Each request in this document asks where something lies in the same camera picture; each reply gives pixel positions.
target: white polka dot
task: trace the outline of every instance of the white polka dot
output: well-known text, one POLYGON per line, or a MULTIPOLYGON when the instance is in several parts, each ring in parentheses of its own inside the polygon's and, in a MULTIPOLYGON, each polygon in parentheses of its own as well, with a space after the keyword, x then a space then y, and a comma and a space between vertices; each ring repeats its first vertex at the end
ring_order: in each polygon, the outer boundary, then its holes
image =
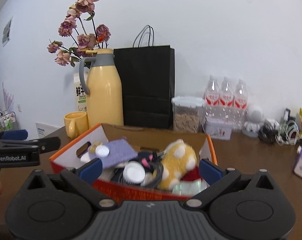
POLYGON ((172 190, 174 188, 175 185, 179 184, 180 181, 178 179, 172 179, 170 182, 170 185, 168 187, 168 190, 172 190))
POLYGON ((166 150, 166 151, 170 150, 174 145, 176 145, 176 144, 178 144, 178 143, 183 143, 183 140, 182 140, 182 139, 179 139, 179 140, 177 140, 177 141, 175 141, 175 142, 170 143, 170 144, 165 148, 165 150, 166 150))
POLYGON ((166 167, 163 167, 164 170, 163 170, 163 174, 162 174, 162 180, 165 180, 169 177, 169 171, 167 170, 166 167))
POLYGON ((182 177, 182 174, 179 172, 179 171, 175 171, 174 172, 174 176, 177 178, 177 179, 180 179, 182 177))
POLYGON ((180 159, 185 154, 185 145, 181 145, 179 148, 177 148, 174 152, 174 157, 177 159, 180 159))
POLYGON ((187 171, 193 170, 195 168, 195 163, 196 163, 196 159, 194 158, 194 156, 190 156, 189 160, 188 160, 188 163, 185 166, 187 171))

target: thermos handle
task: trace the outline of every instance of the thermos handle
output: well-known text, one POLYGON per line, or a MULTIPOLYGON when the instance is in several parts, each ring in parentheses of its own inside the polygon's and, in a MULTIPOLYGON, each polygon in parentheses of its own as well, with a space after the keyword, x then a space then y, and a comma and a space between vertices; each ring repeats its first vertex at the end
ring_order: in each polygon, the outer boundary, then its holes
POLYGON ((81 83, 81 86, 83 88, 83 91, 89 95, 90 94, 90 90, 87 86, 87 84, 85 83, 85 80, 84 80, 84 64, 86 62, 94 62, 95 61, 95 57, 84 57, 83 59, 81 59, 80 61, 80 65, 79 65, 79 77, 80 77, 80 83, 81 83))

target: red fabric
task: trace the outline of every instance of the red fabric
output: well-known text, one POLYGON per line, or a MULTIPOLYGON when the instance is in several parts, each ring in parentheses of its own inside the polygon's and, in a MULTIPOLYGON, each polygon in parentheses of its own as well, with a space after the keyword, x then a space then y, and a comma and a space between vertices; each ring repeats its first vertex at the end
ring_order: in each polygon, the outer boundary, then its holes
POLYGON ((198 172, 198 166, 195 166, 195 168, 192 171, 189 171, 187 174, 185 174, 181 180, 195 181, 200 178, 201 178, 201 176, 200 176, 200 173, 198 172))

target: white cup lid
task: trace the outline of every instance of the white cup lid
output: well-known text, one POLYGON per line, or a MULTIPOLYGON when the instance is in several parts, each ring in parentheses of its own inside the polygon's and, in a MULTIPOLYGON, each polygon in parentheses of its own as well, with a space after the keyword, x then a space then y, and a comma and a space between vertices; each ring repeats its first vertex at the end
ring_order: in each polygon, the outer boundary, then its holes
POLYGON ((145 177, 146 172, 138 162, 129 162, 123 170, 123 178, 127 183, 140 184, 145 177))
POLYGON ((95 149, 95 154, 98 158, 105 158, 108 157, 109 155, 109 148, 105 145, 99 145, 96 149, 95 149))

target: yellow plush toy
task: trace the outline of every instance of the yellow plush toy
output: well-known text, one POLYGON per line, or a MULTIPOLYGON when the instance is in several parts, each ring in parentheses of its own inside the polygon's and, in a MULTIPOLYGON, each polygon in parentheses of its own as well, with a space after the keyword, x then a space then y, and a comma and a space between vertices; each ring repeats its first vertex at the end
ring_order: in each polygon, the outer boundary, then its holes
POLYGON ((166 154, 161 161, 164 168, 163 176, 158 188, 172 190, 188 171, 195 168, 196 155, 193 148, 181 139, 169 144, 165 150, 166 154))

